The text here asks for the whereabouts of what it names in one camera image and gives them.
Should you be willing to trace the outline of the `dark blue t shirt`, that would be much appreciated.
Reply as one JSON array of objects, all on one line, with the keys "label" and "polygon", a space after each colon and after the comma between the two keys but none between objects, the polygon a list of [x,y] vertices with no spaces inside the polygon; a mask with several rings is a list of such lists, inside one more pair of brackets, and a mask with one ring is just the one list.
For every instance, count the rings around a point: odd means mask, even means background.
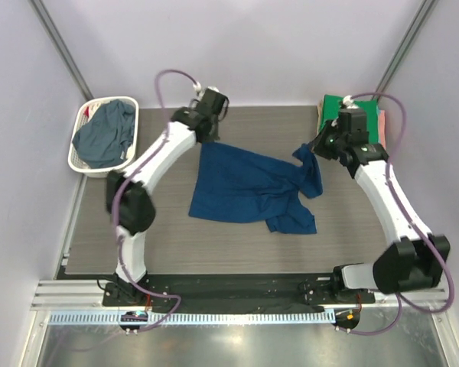
[{"label": "dark blue t shirt", "polygon": [[307,145],[292,156],[299,165],[231,145],[202,145],[189,216],[242,224],[263,221],[270,232],[284,234],[317,233],[314,214],[299,196],[314,199],[323,193],[319,164]]}]

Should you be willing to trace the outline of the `white plastic laundry basket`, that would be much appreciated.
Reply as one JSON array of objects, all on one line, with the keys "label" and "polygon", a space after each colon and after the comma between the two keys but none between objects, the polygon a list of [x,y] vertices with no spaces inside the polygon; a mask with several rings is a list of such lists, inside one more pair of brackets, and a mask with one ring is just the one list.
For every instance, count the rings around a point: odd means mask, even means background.
[{"label": "white plastic laundry basket", "polygon": [[[92,169],[90,168],[87,164],[85,164],[83,161],[80,160],[80,158],[77,155],[77,152],[73,146],[72,139],[74,134],[83,126],[85,125],[92,117],[92,114],[99,108],[99,106],[103,103],[110,102],[114,99],[119,99],[123,102],[126,102],[128,104],[131,104],[136,108],[136,113],[135,113],[135,133],[134,133],[134,141],[132,143],[132,146],[128,149],[127,151],[127,157],[126,160],[115,167],[108,167],[108,168],[100,168],[100,169]],[[83,113],[85,108],[90,109],[90,116],[87,118]],[[138,102],[133,99],[132,97],[129,96],[110,96],[110,97],[103,97],[103,98],[97,98],[97,99],[92,99],[86,103],[84,103],[80,109],[78,110],[78,113],[76,114],[76,121],[73,126],[73,133],[72,133],[72,138],[71,138],[71,143],[70,143],[70,149],[68,153],[68,164],[70,165],[70,168],[73,171],[76,171],[78,173],[84,174],[88,177],[93,177],[93,178],[104,178],[108,172],[112,169],[123,169],[127,167],[129,164],[131,164],[132,161],[135,159],[135,153],[136,153],[136,145],[138,142],[138,118],[139,118],[139,106]]]}]

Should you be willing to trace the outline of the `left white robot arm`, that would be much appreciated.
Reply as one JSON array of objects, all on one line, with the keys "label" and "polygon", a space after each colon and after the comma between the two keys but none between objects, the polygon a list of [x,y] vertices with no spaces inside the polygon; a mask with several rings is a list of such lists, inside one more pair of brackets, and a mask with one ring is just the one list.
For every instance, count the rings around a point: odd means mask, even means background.
[{"label": "left white robot arm", "polygon": [[202,89],[190,105],[177,109],[158,139],[122,171],[110,171],[106,184],[106,210],[122,240],[116,275],[125,283],[120,296],[128,304],[141,304],[147,287],[145,237],[156,209],[151,198],[160,179],[177,159],[197,144],[219,139],[219,123],[226,117],[229,99],[216,87]]}]

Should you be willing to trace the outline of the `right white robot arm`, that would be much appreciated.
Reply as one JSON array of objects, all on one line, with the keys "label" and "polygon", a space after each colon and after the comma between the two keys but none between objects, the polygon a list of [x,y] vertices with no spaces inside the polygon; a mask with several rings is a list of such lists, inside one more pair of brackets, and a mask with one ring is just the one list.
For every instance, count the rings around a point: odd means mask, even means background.
[{"label": "right white robot arm", "polygon": [[325,122],[311,147],[316,155],[339,161],[348,170],[373,206],[388,245],[371,264],[336,267],[339,278],[329,284],[332,298],[345,303],[357,289],[394,294],[437,287],[443,270],[427,243],[447,258],[449,241],[434,235],[417,216],[406,219],[401,208],[409,202],[387,164],[386,150],[369,142],[366,112],[357,107],[339,109],[337,118]]}]

